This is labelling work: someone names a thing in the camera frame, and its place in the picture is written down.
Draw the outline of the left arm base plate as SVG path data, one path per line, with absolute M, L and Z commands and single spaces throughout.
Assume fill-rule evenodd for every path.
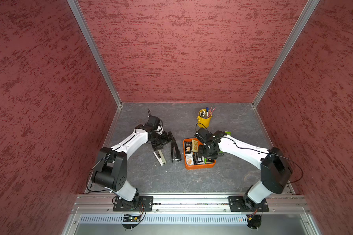
M 126 201 L 122 198 L 114 198 L 113 211 L 114 212 L 151 212 L 153 207 L 153 196 L 135 196 L 132 201 Z

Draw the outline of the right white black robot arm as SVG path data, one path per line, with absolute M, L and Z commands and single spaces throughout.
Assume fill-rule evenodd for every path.
M 244 196 L 249 203 L 259 204 L 273 193 L 281 194 L 293 174 L 288 160 L 276 147 L 252 146 L 225 132 L 210 133 L 204 128 L 200 128 L 195 137 L 202 143 L 199 150 L 202 156 L 217 159 L 219 153 L 228 153 L 260 170 L 260 180 Z

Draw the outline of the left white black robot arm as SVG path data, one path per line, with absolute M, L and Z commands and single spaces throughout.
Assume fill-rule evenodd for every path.
M 92 169 L 91 181 L 113 191 L 126 202 L 138 201 L 138 190 L 127 180 L 127 161 L 142 145 L 150 143 L 155 151 L 172 142 L 172 132 L 155 130 L 148 125 L 138 125 L 123 141 L 112 147 L 103 147 Z

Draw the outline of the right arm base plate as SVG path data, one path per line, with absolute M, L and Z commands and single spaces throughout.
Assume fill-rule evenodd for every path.
M 261 203 L 255 203 L 247 197 L 229 196 L 228 205 L 231 212 L 269 212 L 266 199 L 263 199 Z

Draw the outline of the orange plastic storage box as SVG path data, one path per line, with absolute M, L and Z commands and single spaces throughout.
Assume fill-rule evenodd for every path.
M 193 151 L 193 143 L 197 143 L 197 152 Z M 213 168 L 215 166 L 216 160 L 205 157 L 203 149 L 204 145 L 197 138 L 183 140 L 183 156 L 186 169 Z

